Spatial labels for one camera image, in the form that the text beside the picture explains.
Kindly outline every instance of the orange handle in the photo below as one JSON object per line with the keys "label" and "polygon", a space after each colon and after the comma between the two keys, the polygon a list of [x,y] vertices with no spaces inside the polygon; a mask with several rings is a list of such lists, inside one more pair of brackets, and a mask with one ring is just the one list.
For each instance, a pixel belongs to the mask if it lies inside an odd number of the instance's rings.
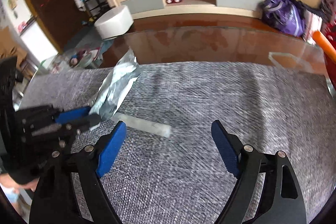
{"label": "orange handle", "polygon": [[336,63],[336,49],[329,42],[329,40],[320,31],[315,31],[312,38],[314,39],[316,44],[319,45],[323,49],[323,51],[331,58],[331,60]]}

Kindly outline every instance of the metal screw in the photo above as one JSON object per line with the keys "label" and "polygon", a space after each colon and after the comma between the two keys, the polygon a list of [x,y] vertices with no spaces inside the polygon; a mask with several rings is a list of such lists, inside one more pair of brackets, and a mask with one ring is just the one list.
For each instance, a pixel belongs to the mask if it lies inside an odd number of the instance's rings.
{"label": "metal screw", "polygon": [[61,148],[65,147],[65,141],[64,140],[59,141],[59,147],[61,147]]}
{"label": "metal screw", "polygon": [[91,144],[85,146],[85,148],[84,148],[84,150],[85,150],[86,152],[91,152],[93,149],[94,149],[94,147],[93,147],[93,145],[91,145]]}
{"label": "metal screw", "polygon": [[279,152],[278,152],[278,155],[279,155],[279,157],[281,157],[281,158],[286,157],[286,153],[283,152],[283,151],[279,151]]}
{"label": "metal screw", "polygon": [[51,156],[52,156],[53,158],[56,158],[56,157],[59,156],[59,152],[58,152],[58,151],[54,151],[54,152],[51,154]]}
{"label": "metal screw", "polygon": [[244,150],[247,152],[252,152],[253,151],[253,147],[251,145],[245,145],[244,146]]}

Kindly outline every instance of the wooden floor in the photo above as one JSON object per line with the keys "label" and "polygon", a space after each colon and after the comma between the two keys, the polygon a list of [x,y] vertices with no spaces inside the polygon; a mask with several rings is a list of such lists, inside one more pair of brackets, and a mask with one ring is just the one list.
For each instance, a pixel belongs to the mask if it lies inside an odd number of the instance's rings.
{"label": "wooden floor", "polygon": [[139,64],[183,61],[231,61],[273,65],[269,52],[290,53],[304,62],[275,55],[281,65],[326,74],[323,52],[263,24],[258,19],[208,14],[158,16],[134,21],[130,31],[115,39],[104,53],[104,67],[115,66],[134,51]]}

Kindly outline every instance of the woven fabric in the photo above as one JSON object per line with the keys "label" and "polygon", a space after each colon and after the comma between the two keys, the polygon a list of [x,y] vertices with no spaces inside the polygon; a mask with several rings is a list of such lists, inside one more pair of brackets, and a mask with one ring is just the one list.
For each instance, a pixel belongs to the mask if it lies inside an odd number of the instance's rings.
{"label": "woven fabric", "polygon": [[[311,221],[335,185],[334,101],[325,78],[247,63],[184,62],[143,65],[119,112],[173,128],[169,138],[127,128],[113,169],[101,182],[123,223],[213,223],[236,179],[226,171],[211,138],[219,119],[228,133],[258,151],[287,153]],[[80,107],[108,69],[36,77],[22,107],[53,103]],[[109,133],[111,121],[77,137],[73,151]],[[261,194],[260,176],[246,214]],[[83,216],[90,218],[74,177]]]}

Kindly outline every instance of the blue gripper pad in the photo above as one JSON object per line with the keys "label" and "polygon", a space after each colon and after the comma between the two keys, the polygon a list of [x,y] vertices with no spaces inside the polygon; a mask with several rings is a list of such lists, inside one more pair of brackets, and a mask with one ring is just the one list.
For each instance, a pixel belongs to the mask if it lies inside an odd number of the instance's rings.
{"label": "blue gripper pad", "polygon": [[108,173],[119,153],[119,150],[126,138],[126,124],[121,122],[115,129],[114,135],[109,140],[103,151],[99,155],[96,173],[99,178]]}
{"label": "blue gripper pad", "polygon": [[81,107],[72,109],[69,111],[62,112],[58,115],[58,117],[55,119],[56,123],[65,124],[67,122],[70,122],[72,120],[76,120],[82,117],[85,117],[89,115],[91,107]]}
{"label": "blue gripper pad", "polygon": [[227,138],[228,133],[218,120],[214,121],[211,125],[211,136],[217,146],[227,171],[233,174],[235,178],[238,178],[240,175],[240,171],[238,169],[238,155]]}

